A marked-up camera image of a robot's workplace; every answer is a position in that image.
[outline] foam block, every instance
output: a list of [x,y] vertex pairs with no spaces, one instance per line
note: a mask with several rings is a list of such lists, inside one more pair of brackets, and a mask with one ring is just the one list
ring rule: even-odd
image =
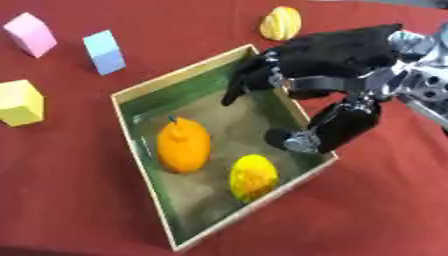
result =
[[102,76],[126,67],[120,48],[110,30],[93,34],[83,40],[90,58]]
[[36,58],[57,44],[47,25],[27,12],[17,16],[3,28],[20,48]]
[[40,122],[44,97],[28,80],[0,83],[0,119],[9,126]]

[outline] yellow cube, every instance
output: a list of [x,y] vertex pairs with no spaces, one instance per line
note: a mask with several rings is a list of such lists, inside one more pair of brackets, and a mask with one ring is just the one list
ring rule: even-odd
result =
[[28,80],[0,83],[0,119],[9,126],[40,122],[44,97]]

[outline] fruit stem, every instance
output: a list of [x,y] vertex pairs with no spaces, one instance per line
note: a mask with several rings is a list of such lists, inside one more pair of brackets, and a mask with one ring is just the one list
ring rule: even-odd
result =
[[168,120],[170,120],[170,122],[173,122],[174,124],[177,124],[176,117],[174,117],[172,115],[168,115]]

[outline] box rim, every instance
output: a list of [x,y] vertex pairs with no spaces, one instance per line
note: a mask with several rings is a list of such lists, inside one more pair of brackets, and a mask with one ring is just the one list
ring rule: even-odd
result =
[[[168,86],[172,85],[173,83],[151,87],[147,91],[145,91],[145,93],[143,93],[143,94],[141,94],[139,96],[136,96],[134,98],[127,99],[127,100],[126,100],[126,97],[123,96],[123,95],[125,95],[126,93],[130,93],[130,92],[132,92],[132,91],[134,91],[136,89],[137,90],[141,89],[144,86],[148,86],[148,84],[152,84],[154,82],[163,81],[163,80],[165,80],[166,78],[168,78],[170,76],[177,75],[177,74],[180,74],[182,72],[195,69],[196,67],[200,67],[200,66],[202,66],[202,65],[204,65],[204,64],[206,64],[206,63],[208,63],[210,61],[219,60],[220,58],[222,58],[224,56],[231,56],[232,54],[236,54],[236,53],[239,53],[239,52],[244,54],[245,52],[248,52],[248,51],[250,51],[250,52],[252,52],[254,54],[258,54],[259,53],[258,50],[252,44],[246,44],[246,45],[234,48],[232,50],[223,52],[221,54],[215,55],[213,57],[207,58],[207,59],[202,60],[200,62],[191,64],[189,66],[186,66],[186,67],[177,69],[175,71],[169,72],[167,74],[158,76],[156,78],[153,78],[153,79],[150,79],[150,80],[147,80],[147,81],[143,81],[143,82],[141,82],[141,83],[139,83],[137,85],[134,85],[134,86],[131,86],[129,88],[120,90],[120,91],[115,92],[115,93],[113,93],[111,95],[112,105],[113,105],[113,107],[115,109],[115,112],[117,114],[118,121],[119,121],[121,130],[123,132],[123,135],[125,137],[125,140],[126,140],[126,142],[128,144],[128,147],[131,150],[131,154],[132,154],[132,156],[134,158],[134,161],[137,164],[137,167],[138,167],[138,169],[140,171],[141,176],[143,177],[143,180],[144,180],[144,182],[145,182],[145,184],[147,186],[147,189],[149,190],[150,195],[151,195],[151,197],[152,197],[152,199],[154,201],[157,214],[159,216],[159,219],[162,222],[162,226],[163,226],[163,229],[165,231],[165,234],[167,235],[169,245],[170,245],[171,249],[174,252],[185,251],[188,248],[190,248],[190,247],[194,246],[195,244],[197,244],[199,241],[201,241],[204,238],[206,238],[207,236],[209,236],[209,235],[211,235],[213,233],[216,233],[216,232],[224,229],[225,227],[227,227],[227,226],[229,226],[229,225],[231,225],[233,223],[236,223],[237,221],[239,221],[242,218],[246,217],[247,215],[249,215],[250,213],[254,212],[255,210],[257,210],[257,209],[267,205],[269,202],[277,199],[278,197],[282,196],[283,194],[285,194],[289,190],[295,188],[299,184],[304,183],[304,182],[308,181],[309,179],[311,179],[312,177],[317,176],[317,174],[320,174],[327,166],[331,165],[332,163],[334,163],[334,161],[339,159],[335,152],[331,151],[331,152],[327,153],[326,155],[328,155],[328,157],[325,157],[326,159],[324,160],[325,161],[324,163],[319,164],[318,166],[316,166],[315,168],[309,170],[308,172],[306,172],[306,173],[296,177],[295,179],[289,181],[288,183],[278,187],[274,191],[272,191],[272,192],[266,194],[265,196],[255,200],[254,202],[252,202],[251,204],[247,205],[246,207],[243,207],[242,209],[240,209],[240,210],[238,210],[236,212],[233,212],[232,214],[226,216],[224,219],[222,219],[218,223],[216,223],[216,224],[214,224],[214,225],[204,229],[203,231],[201,231],[198,234],[196,234],[195,236],[187,239],[186,241],[184,241],[184,242],[182,242],[180,244],[176,244],[176,241],[174,239],[174,235],[172,234],[170,225],[169,225],[169,223],[167,221],[167,217],[166,217],[166,215],[165,215],[165,213],[164,213],[164,211],[162,209],[161,203],[159,202],[159,198],[158,198],[156,192],[154,191],[154,187],[152,185],[150,177],[146,173],[145,167],[144,167],[142,161],[138,157],[137,148],[134,145],[135,142],[134,142],[134,140],[130,136],[129,130],[127,129],[126,121],[125,121],[125,119],[124,119],[124,117],[122,115],[122,112],[120,110],[120,104],[128,102],[128,101],[130,101],[130,100],[132,100],[134,98],[137,98],[139,96],[145,95],[147,93],[151,93],[151,92],[154,92],[156,90],[160,90],[162,88],[168,87]],[[207,72],[207,71],[209,71],[211,69],[202,70],[202,71],[200,71],[198,73],[195,73],[191,77],[194,77],[194,76],[199,75],[201,73]],[[296,102],[294,100],[285,101],[286,94],[284,93],[284,91],[279,89],[279,90],[275,91],[275,94],[280,98],[282,103],[285,104],[285,107],[291,108],[293,106],[296,109],[295,111],[300,112],[303,115],[303,117],[305,118],[306,121],[310,120],[309,116],[307,115],[307,113],[305,112],[303,107],[298,102]]]

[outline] orange fruit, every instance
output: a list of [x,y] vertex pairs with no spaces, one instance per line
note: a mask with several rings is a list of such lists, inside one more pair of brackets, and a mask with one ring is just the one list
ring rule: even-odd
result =
[[177,117],[157,135],[157,153],[169,169],[180,173],[194,172],[210,156],[210,135],[201,124]]

